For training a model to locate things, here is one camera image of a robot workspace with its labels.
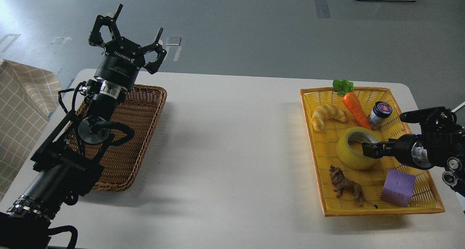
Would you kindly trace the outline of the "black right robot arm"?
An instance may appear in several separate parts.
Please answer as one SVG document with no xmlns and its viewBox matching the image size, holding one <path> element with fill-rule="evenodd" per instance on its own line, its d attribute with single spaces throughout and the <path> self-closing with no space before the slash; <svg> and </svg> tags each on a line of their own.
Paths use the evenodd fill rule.
<svg viewBox="0 0 465 249">
<path fill-rule="evenodd" d="M 420 134 L 405 134 L 379 143 L 362 143 L 363 155 L 394 157 L 400 164 L 429 170 L 444 169 L 442 179 L 453 191 L 465 194 L 465 133 L 456 114 L 443 106 L 404 112 L 404 123 L 419 124 Z"/>
</svg>

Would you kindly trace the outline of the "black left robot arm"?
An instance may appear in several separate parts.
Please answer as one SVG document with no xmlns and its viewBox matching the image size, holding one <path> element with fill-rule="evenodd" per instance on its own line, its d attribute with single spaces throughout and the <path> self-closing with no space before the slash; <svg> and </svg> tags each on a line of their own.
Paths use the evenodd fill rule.
<svg viewBox="0 0 465 249">
<path fill-rule="evenodd" d="M 38 176 L 1 213 L 2 249 L 46 249 L 64 232 L 74 249 L 75 227 L 50 227 L 62 204 L 75 205 L 92 189 L 124 191 L 134 183 L 167 97 L 162 87 L 135 81 L 141 69 L 158 72 L 167 50 L 163 28 L 147 46 L 123 37 L 116 25 L 122 8 L 96 17 L 88 43 L 104 54 L 94 78 L 58 91 L 65 116 L 31 157 Z"/>
</svg>

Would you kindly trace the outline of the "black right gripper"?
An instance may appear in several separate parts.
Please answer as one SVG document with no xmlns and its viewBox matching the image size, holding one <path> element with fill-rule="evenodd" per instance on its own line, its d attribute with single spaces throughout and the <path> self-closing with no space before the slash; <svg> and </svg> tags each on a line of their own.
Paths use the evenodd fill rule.
<svg viewBox="0 0 465 249">
<path fill-rule="evenodd" d="M 395 157 L 400 164 L 419 170 L 429 170 L 434 167 L 429 161 L 428 151 L 423 145 L 420 134 L 405 134 L 394 141 L 362 143 L 362 150 L 366 157 L 374 159 L 385 156 Z"/>
</svg>

